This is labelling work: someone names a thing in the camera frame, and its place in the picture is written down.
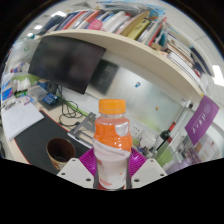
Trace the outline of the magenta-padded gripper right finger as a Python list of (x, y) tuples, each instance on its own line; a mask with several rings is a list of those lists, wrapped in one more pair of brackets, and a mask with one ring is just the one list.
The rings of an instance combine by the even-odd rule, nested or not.
[(147, 159), (135, 149), (131, 149), (127, 170), (128, 189), (144, 187), (166, 176), (166, 172), (155, 159)]

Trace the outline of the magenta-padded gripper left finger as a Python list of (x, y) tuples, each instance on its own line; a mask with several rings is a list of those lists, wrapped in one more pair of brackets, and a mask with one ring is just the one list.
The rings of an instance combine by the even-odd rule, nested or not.
[(94, 150), (88, 150), (80, 158), (70, 159), (58, 176), (78, 186), (96, 189), (99, 181)]

